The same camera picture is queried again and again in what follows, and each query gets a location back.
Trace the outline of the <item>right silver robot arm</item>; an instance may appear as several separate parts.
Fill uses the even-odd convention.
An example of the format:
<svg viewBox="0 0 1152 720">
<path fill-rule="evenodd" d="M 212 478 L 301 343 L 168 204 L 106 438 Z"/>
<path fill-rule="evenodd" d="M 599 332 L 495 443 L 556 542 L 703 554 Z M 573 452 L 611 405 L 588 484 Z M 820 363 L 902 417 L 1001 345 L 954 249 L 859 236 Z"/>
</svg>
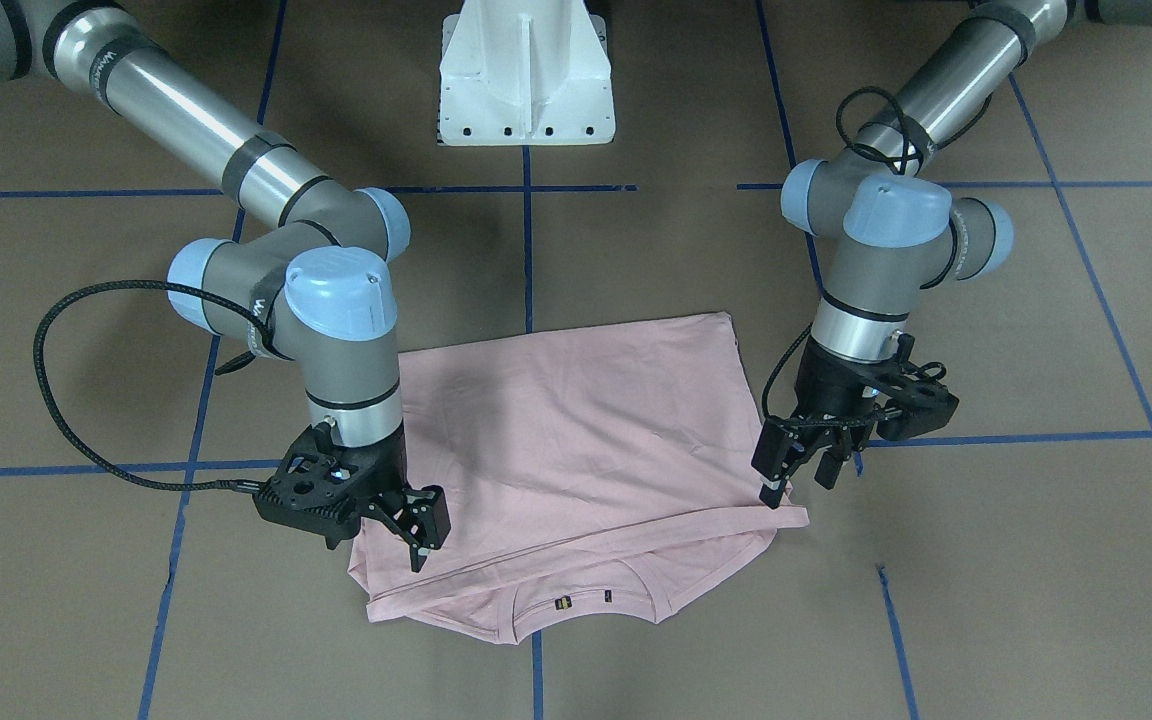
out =
<svg viewBox="0 0 1152 720">
<path fill-rule="evenodd" d="M 262 520 L 320 536 L 329 548 L 379 521 L 404 543 L 414 571 L 450 530 L 444 488 L 407 480 L 397 301 L 389 264 L 411 240 L 401 202 L 349 190 L 287 138 L 196 79 L 115 1 L 0 1 L 0 82 L 54 78 L 88 94 L 177 156 L 268 233 L 247 243 L 196 240 L 164 281 L 114 281 L 71 291 L 35 332 L 32 361 L 61 435 L 106 473 L 159 483 L 113 464 L 73 432 L 45 366 L 52 323 L 100 293 L 165 291 L 175 313 L 259 357 L 298 364 L 308 425 L 266 480 L 214 480 L 251 497 Z"/>
</svg>

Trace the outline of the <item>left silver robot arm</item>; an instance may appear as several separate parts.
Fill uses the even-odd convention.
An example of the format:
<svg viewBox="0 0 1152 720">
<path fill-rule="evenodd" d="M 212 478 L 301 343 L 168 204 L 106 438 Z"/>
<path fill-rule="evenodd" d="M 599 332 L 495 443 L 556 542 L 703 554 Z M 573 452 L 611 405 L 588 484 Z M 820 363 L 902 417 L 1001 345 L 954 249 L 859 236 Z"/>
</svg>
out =
<svg viewBox="0 0 1152 720">
<path fill-rule="evenodd" d="M 782 185 L 787 222 L 836 242 L 803 351 L 795 409 L 764 415 L 751 467 L 760 501 L 776 509 L 791 473 L 817 458 L 814 480 L 835 487 L 846 461 L 872 435 L 902 441 L 943 429 L 958 401 L 941 363 L 916 365 L 905 329 L 919 293 L 996 270 L 1011 252 L 1011 217 L 993 202 L 955 199 L 920 179 L 988 108 L 993 92 L 1038 47 L 1082 22 L 1152 26 L 1152 1 L 988 1 L 973 8 L 882 109 L 847 131 L 829 161 L 796 164 Z"/>
</svg>

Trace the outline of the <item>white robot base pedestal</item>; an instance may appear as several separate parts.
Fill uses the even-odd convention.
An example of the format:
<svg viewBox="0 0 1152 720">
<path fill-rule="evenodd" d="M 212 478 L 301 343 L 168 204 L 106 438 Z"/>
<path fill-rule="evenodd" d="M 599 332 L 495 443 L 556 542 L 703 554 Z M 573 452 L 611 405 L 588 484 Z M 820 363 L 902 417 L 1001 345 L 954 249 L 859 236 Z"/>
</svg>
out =
<svg viewBox="0 0 1152 720">
<path fill-rule="evenodd" d="M 465 1 L 442 22 L 435 138 L 585 146 L 617 131 L 608 13 L 594 1 Z"/>
</svg>

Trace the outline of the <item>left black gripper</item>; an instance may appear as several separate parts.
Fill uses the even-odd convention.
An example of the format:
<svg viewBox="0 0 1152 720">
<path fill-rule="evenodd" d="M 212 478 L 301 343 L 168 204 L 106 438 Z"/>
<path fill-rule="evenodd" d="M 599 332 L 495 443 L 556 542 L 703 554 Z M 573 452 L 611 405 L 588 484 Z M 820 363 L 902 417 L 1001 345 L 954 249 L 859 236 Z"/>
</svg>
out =
<svg viewBox="0 0 1152 720">
<path fill-rule="evenodd" d="M 814 483 L 823 488 L 835 488 L 838 475 L 852 460 L 852 446 L 865 446 L 873 432 L 873 425 L 851 429 L 806 427 L 806 420 L 827 418 L 859 419 L 872 414 L 872 397 L 865 395 L 863 379 L 881 370 L 879 363 L 861 363 L 838 356 L 828 348 L 808 338 L 803 347 L 799 369 L 794 384 L 797 404 L 791 420 L 799 429 L 790 427 L 785 420 L 763 420 L 761 432 L 751 456 L 751 468 L 761 475 L 763 487 L 759 500 L 770 509 L 778 509 L 785 500 L 788 480 L 799 469 L 806 456 L 805 446 L 823 444 L 823 455 Z M 850 445 L 844 435 L 850 435 Z"/>
</svg>

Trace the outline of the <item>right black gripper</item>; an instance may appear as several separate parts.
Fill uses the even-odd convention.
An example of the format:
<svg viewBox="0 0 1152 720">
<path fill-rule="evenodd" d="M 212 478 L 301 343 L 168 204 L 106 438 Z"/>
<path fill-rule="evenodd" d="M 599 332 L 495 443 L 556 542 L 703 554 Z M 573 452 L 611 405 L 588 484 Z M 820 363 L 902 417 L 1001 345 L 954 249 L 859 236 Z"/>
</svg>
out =
<svg viewBox="0 0 1152 720">
<path fill-rule="evenodd" d="M 444 547 L 450 533 L 450 511 L 440 486 L 407 487 L 404 425 L 399 424 L 387 438 L 366 447 L 347 448 L 333 444 L 329 420 L 323 420 L 326 437 L 326 495 L 323 511 L 343 518 L 347 511 L 366 505 L 366 518 L 380 523 L 406 544 L 410 569 L 420 573 L 429 556 Z M 361 533 L 361 520 L 347 520 L 326 530 L 326 548 L 353 541 Z"/>
</svg>

